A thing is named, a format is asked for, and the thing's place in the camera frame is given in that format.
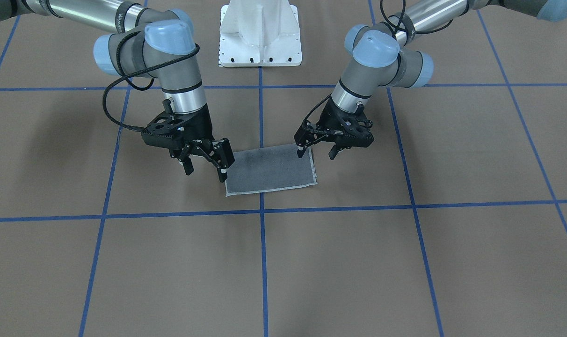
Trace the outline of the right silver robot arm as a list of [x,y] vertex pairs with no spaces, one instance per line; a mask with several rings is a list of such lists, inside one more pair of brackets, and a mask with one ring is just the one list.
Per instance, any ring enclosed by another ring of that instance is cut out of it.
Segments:
[[[158,11],[125,0],[0,0],[0,22],[24,14],[65,18],[106,31],[93,47],[95,62],[117,80],[102,94],[102,109],[113,123],[138,132],[151,147],[165,148],[178,160],[186,175],[194,171],[191,156],[210,162],[225,182],[234,163],[228,139],[215,139],[202,75],[196,54],[191,17],[181,9]],[[132,78],[149,78],[148,90],[157,81],[164,94],[163,111],[147,126],[125,124],[110,114],[108,93]]]

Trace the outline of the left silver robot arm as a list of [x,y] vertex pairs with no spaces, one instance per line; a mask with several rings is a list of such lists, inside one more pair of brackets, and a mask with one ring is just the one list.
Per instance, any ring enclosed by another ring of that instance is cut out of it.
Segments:
[[558,22],[567,18],[567,0],[421,0],[384,15],[376,25],[356,25],[345,37],[350,62],[335,88],[324,100],[317,122],[307,118],[294,135],[297,156],[309,147],[331,142],[330,159],[344,149],[367,148],[373,143],[372,122],[365,113],[369,99],[379,87],[419,88],[435,70],[432,58],[407,48],[414,39],[447,28],[454,19],[471,9],[500,6]]

